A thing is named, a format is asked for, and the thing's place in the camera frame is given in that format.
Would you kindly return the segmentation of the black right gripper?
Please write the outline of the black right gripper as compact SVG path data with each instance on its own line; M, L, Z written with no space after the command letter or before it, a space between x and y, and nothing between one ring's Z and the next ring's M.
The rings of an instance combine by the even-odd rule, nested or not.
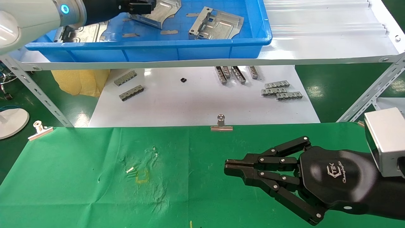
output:
M324 219L326 210L294 194L300 187L300 180L257 169L295 169L300 159L303 185L326 208L331 209L339 204L354 207L357 203L363 203L380 177L372 155L353 150L310 147L308 136L301 136L261 154L248 153L243 159L227 159L224 173L241 178L247 186L262 189L313 226ZM300 151L305 152L299 159L291 157Z

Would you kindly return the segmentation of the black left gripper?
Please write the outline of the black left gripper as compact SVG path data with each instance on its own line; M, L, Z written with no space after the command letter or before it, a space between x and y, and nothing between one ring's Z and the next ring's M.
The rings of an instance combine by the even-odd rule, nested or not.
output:
M108 21L128 10L130 14L150 14L155 0L84 0L85 26Z

